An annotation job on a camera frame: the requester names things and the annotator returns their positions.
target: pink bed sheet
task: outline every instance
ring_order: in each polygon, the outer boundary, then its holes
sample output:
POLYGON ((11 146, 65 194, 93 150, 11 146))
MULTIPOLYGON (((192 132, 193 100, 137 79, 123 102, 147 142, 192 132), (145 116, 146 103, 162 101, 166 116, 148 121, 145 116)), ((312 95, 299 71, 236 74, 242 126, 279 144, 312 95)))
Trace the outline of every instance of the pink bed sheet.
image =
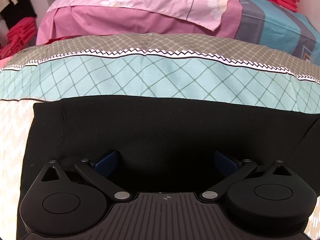
POLYGON ((47 12, 36 44, 66 36, 119 33, 199 33, 234 38, 242 16, 239 0, 230 0, 221 24, 210 31, 197 24, 144 10, 102 6, 68 6, 47 12))
POLYGON ((0 60, 0 69, 12 58, 11 57, 6 57, 0 60))

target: teal diamond pattern fabric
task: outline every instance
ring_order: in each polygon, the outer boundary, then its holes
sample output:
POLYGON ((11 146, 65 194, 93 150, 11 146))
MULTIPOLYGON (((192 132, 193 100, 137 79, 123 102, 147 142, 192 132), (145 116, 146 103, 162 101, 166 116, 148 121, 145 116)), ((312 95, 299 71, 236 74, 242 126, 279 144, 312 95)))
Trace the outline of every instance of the teal diamond pattern fabric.
POLYGON ((0 73, 0 98, 90 95, 188 98, 320 113, 320 85, 200 58, 72 56, 0 73))

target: textured rubber pad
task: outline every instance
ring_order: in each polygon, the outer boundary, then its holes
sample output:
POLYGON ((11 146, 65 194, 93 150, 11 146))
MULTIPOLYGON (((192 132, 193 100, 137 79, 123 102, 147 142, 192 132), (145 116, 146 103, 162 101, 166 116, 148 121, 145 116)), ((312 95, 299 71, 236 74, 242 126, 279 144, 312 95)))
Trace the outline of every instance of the textured rubber pad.
MULTIPOLYGON (((35 233, 25 240, 50 239, 35 233)), ((234 226, 217 204, 199 202, 193 193, 140 193, 112 206, 96 227, 59 240, 264 240, 234 226)), ((282 240, 309 240, 304 233, 282 240)))

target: black lever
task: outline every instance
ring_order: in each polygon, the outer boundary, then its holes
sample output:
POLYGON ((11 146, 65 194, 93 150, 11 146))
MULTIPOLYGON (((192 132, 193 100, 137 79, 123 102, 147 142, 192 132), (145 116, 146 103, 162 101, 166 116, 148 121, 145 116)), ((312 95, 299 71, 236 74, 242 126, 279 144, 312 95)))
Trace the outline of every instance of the black lever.
POLYGON ((226 194, 227 208, 239 221, 279 235, 303 224, 316 200, 314 190, 282 161, 260 177, 232 184, 226 194))
POLYGON ((132 194, 97 173, 86 162, 77 162, 75 164, 75 169, 82 178, 98 188, 112 201, 126 202, 132 200, 132 194))
POLYGON ((235 182, 245 179, 257 169, 257 164, 252 160, 243 160, 243 166, 237 171, 210 187, 199 195, 199 198, 205 202, 217 202, 227 192, 228 188, 235 182))
POLYGON ((57 161, 44 166, 20 205, 27 229, 45 236, 83 232, 97 224, 106 210, 105 196, 72 182, 57 161))

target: black cover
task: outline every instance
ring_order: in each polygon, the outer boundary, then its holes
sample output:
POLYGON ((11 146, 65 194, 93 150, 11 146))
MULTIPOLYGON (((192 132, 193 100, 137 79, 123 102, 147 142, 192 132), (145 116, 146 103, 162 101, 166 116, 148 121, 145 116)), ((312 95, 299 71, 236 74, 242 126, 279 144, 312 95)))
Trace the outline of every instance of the black cover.
MULTIPOLYGON (((207 159, 219 150, 259 165, 283 160, 320 193, 319 114, 131 96, 69 98, 34 111, 20 201, 49 160, 73 165, 110 149, 120 163, 108 178, 128 191, 203 191, 222 179, 207 159)), ((19 219, 17 238, 24 234, 19 219)))

